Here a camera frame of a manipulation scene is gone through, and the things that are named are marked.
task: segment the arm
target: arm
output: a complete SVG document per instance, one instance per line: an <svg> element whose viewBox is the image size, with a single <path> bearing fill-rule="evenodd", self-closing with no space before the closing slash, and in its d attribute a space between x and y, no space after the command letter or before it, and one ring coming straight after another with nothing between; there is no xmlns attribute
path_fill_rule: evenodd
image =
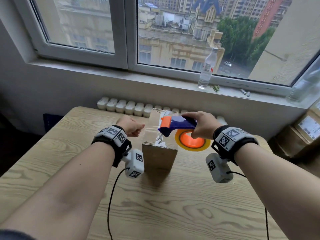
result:
<svg viewBox="0 0 320 240"><path fill-rule="evenodd" d="M117 125L138 137L144 125L124 115ZM36 239L86 239L114 161L110 145L96 142L72 158L0 226Z"/></svg>
<svg viewBox="0 0 320 240"><path fill-rule="evenodd" d="M222 126L209 113L182 116L198 121L193 138L212 139ZM234 159L289 239L320 239L320 178L254 143L242 146Z"/></svg>

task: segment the black wrist strap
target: black wrist strap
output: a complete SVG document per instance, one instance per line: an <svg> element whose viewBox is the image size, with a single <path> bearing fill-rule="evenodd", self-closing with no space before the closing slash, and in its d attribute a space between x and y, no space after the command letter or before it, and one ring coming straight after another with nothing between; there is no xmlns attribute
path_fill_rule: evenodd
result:
<svg viewBox="0 0 320 240"><path fill-rule="evenodd" d="M116 128L119 128L121 130L122 127L118 126L118 125L113 125L114 127ZM124 157L124 156L127 156L128 155L128 152L130 151L130 149L132 148L132 145L131 145L131 141L129 141L128 139L126 139L123 144L121 145L121 147L118 147L114 141L112 139L109 139L109 138L106 138L104 136L99 136L99 137L95 137L92 141L91 144L94 144L95 142L103 142L103 143L106 143L108 145L110 145L113 150L114 150L114 161L113 161L113 167L117 168L119 163L121 162L121 159Z"/></svg>
<svg viewBox="0 0 320 240"><path fill-rule="evenodd" d="M255 143L258 145L258 142L256 139L254 138L243 138L239 141L237 141L232 148L227 151L224 147L222 147L217 141L216 138L222 133L222 131L224 131L225 129L228 129L230 126L229 125L223 125L221 127L219 127L218 129L215 130L215 132L213 133L213 139L214 142L212 143L211 147L212 149L214 149L222 159L228 159L229 161L233 162L235 165L238 166L238 164L236 163L235 159L234 159L234 155L235 153L245 144L247 143Z"/></svg>

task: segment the fist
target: fist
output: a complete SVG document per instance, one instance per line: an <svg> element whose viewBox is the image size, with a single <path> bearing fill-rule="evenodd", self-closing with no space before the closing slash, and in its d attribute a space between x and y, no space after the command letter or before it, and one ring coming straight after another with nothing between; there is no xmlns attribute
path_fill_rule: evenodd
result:
<svg viewBox="0 0 320 240"><path fill-rule="evenodd" d="M201 137L205 139L213 140L213 135L216 129L222 124L210 113L198 111L198 112L187 112L181 116L190 117L197 120L197 126L191 133L193 139Z"/></svg>
<svg viewBox="0 0 320 240"><path fill-rule="evenodd" d="M122 116L117 121L116 125L121 126L124 129L127 136L130 137L138 137L141 130L144 128L144 124L138 123L128 115Z"/></svg>

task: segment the wood grain tabletop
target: wood grain tabletop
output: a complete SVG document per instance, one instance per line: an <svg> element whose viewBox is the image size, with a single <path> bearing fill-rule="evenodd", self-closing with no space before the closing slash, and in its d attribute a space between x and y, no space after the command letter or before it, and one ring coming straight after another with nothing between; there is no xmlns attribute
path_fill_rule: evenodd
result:
<svg viewBox="0 0 320 240"><path fill-rule="evenodd" d="M122 114L76 107L37 142L0 178L0 222L40 188L67 161L88 147L101 129L114 125ZM135 117L147 123L148 119ZM141 150L144 131L131 138ZM271 151L257 136L260 145ZM205 158L214 152L190 152L178 147L170 173L155 171L137 179L122 174L110 211L110 229L115 240L223 239L266 240L262 202L246 178L234 175L227 184L213 181ZM239 167L229 163L233 171ZM107 210L110 193L119 172L112 168L105 197L94 216L88 239L110 239ZM287 239L270 214L270 239Z"/></svg>

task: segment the white car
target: white car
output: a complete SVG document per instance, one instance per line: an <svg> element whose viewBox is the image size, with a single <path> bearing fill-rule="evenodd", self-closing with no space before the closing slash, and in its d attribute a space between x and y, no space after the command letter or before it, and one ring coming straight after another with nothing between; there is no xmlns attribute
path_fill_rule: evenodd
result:
<svg viewBox="0 0 320 240"><path fill-rule="evenodd" d="M226 66L228 66L228 67L232 67L232 64L231 64L230 62L228 62L228 61L226 61L224 64L225 64Z"/></svg>

